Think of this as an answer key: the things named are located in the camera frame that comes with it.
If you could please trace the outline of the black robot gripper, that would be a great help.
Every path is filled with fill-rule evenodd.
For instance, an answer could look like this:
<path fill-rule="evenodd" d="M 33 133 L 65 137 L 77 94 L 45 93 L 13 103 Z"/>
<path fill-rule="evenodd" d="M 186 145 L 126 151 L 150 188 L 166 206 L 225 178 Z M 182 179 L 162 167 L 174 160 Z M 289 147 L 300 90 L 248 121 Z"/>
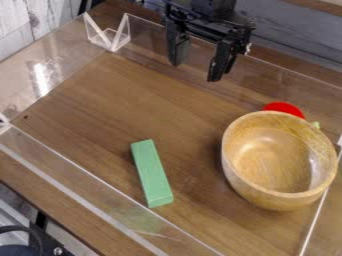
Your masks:
<path fill-rule="evenodd" d="M 257 24 L 236 11 L 237 1 L 164 0 L 170 63 L 180 66 L 188 60 L 190 35 L 217 43 L 209 82 L 218 82 L 230 72 L 237 55 L 250 51 Z"/>

